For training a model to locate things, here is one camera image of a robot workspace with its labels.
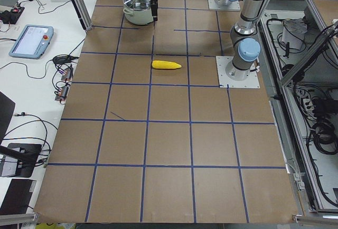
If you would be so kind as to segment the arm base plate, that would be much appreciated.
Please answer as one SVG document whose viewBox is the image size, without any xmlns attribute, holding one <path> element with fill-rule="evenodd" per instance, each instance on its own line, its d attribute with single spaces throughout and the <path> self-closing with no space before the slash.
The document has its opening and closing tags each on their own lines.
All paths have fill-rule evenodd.
<svg viewBox="0 0 338 229">
<path fill-rule="evenodd" d="M 238 70 L 233 66 L 232 56 L 216 56 L 220 88 L 259 89 L 260 84 L 255 64 L 247 70 Z"/>
<path fill-rule="evenodd" d="M 230 0 L 208 0 L 209 10 L 239 12 L 241 10 L 239 1 Z"/>
</svg>

